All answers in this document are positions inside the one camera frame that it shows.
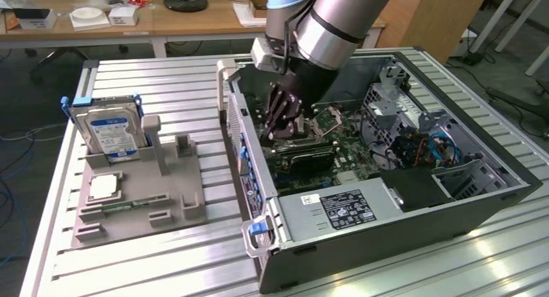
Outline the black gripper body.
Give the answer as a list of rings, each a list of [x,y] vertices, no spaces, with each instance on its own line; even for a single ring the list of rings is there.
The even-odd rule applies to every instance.
[[[294,95],[303,105],[313,105],[325,96],[339,70],[325,69],[307,60],[291,59],[282,77],[282,90]]]

